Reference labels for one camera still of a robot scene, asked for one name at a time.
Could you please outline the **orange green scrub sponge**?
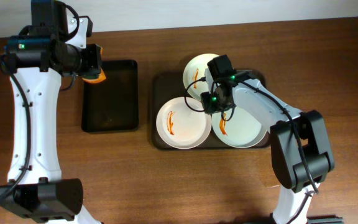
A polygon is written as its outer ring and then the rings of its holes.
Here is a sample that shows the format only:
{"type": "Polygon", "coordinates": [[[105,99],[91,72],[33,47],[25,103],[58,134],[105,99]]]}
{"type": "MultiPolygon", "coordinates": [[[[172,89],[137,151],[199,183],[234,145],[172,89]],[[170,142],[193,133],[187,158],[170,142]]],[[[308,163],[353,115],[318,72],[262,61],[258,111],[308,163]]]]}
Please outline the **orange green scrub sponge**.
{"type": "Polygon", "coordinates": [[[97,44],[89,44],[83,53],[84,70],[81,73],[82,79],[90,84],[103,82],[106,79],[102,69],[103,48],[97,44]]]}

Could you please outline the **white plate top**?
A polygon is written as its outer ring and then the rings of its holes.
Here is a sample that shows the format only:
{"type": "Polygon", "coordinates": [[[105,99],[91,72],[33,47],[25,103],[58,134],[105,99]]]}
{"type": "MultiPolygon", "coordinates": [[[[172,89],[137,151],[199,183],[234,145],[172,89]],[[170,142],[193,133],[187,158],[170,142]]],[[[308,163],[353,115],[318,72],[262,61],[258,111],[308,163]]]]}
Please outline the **white plate top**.
{"type": "Polygon", "coordinates": [[[213,79],[210,76],[207,63],[218,56],[218,54],[201,54],[194,57],[187,63],[183,72],[183,85],[185,88],[187,88],[190,83],[205,77],[205,72],[208,74],[205,82],[194,83],[188,89],[188,94],[192,98],[201,101],[200,94],[210,91],[213,79]]]}

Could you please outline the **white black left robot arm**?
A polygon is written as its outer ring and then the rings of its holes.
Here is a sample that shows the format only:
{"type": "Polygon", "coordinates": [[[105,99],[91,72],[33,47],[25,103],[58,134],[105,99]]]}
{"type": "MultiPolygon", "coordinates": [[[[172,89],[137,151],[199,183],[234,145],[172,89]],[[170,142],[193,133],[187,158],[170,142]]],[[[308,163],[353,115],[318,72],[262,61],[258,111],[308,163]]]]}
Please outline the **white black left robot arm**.
{"type": "Polygon", "coordinates": [[[62,179],[57,156],[57,100],[64,76],[104,77],[90,24],[31,26],[1,56],[14,92],[14,151],[0,207],[37,223],[94,223],[79,179],[62,179]]]}

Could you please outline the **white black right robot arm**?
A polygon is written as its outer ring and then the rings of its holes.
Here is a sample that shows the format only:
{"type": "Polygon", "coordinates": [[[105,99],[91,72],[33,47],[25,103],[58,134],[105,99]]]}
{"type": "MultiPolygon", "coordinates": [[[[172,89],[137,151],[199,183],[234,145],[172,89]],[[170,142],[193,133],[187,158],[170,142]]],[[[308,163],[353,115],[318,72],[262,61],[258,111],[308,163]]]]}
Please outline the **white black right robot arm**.
{"type": "Polygon", "coordinates": [[[222,115],[241,108],[268,129],[272,167],[281,185],[269,222],[342,223],[342,218],[307,217],[319,185],[335,166],[323,116],[287,105],[247,70],[206,72],[203,80],[209,88],[201,95],[205,113],[222,115]]]}

